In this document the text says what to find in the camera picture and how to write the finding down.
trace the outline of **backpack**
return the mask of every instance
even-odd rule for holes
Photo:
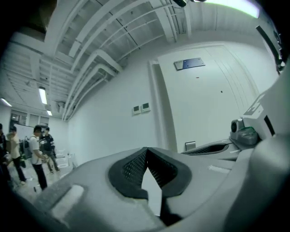
[[[25,140],[25,141],[24,141],[24,147],[25,147],[25,148],[29,148],[29,142],[28,142],[28,140]]]

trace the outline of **mesh vent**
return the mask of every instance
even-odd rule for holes
[[[192,152],[186,152],[186,154],[202,154],[202,153],[217,153],[221,152],[228,146],[227,144],[215,144],[208,147],[204,147]]]
[[[147,169],[146,151],[134,158],[123,167],[123,175],[125,178],[141,187],[143,175]]]
[[[152,152],[148,156],[148,168],[160,188],[177,176],[177,168],[173,164]]]

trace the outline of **fluorescent light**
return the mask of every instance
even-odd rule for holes
[[[41,102],[45,105],[47,105],[47,100],[46,100],[46,93],[45,93],[45,88],[39,87],[39,94],[41,98]]]
[[[4,102],[5,103],[5,105],[7,105],[7,106],[10,106],[11,107],[11,105],[4,99],[4,98],[1,98],[1,100],[2,100],[2,102]]]
[[[225,5],[240,10],[254,18],[258,18],[260,13],[259,8],[247,0],[207,0],[205,3]]]

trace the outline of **door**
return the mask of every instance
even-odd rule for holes
[[[222,50],[220,56],[216,48]],[[185,142],[196,141],[196,145],[201,146],[228,138],[231,121],[251,104],[252,95],[244,99],[247,92],[252,92],[251,86],[246,80],[240,81],[245,77],[237,76],[238,68],[233,71],[234,62],[228,63],[230,54],[223,49],[222,46],[196,48],[158,58],[171,106],[178,152],[184,151]],[[174,61],[190,58],[201,58],[205,66],[175,69]]]

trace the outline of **man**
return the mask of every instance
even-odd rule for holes
[[[19,138],[17,136],[16,126],[13,126],[11,128],[10,143],[11,143],[11,157],[12,157],[13,163],[14,163],[15,168],[17,170],[21,184],[25,185],[26,178],[24,177],[24,174],[23,174],[22,169],[20,167],[21,157],[20,157],[20,153],[19,153]]]
[[[37,174],[38,182],[42,190],[47,187],[47,182],[44,174],[44,170],[42,168],[42,160],[46,160],[46,158],[41,154],[39,150],[39,142],[37,137],[41,135],[41,126],[36,125],[34,128],[34,133],[29,139],[29,149],[31,151],[31,163]]]
[[[49,134],[49,127],[45,129],[45,135],[42,138],[42,140],[44,142],[43,154],[47,155],[48,158],[52,159],[55,170],[59,172],[58,164],[56,163],[55,156],[54,156],[54,141],[53,141],[53,137]],[[48,169],[50,173],[53,174],[53,169],[50,166],[49,162],[47,162],[47,165],[48,165]]]
[[[6,138],[2,131],[3,127],[0,123],[0,171],[2,172],[6,181],[11,181],[11,177],[7,168],[7,160],[5,158],[6,155]]]

